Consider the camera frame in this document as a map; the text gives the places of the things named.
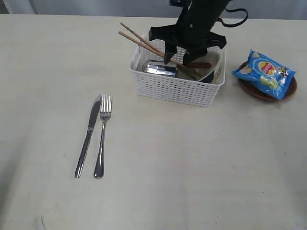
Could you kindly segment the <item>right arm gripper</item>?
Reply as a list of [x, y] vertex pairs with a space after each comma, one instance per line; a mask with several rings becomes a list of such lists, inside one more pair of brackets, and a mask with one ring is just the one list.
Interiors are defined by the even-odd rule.
[[151, 27], [149, 40], [165, 41], [164, 64], [177, 53], [177, 46], [186, 50], [183, 65], [207, 55], [207, 48], [226, 45], [225, 36], [211, 32], [215, 22], [227, 6], [225, 0], [169, 0], [173, 7], [181, 7], [177, 22], [172, 25]]

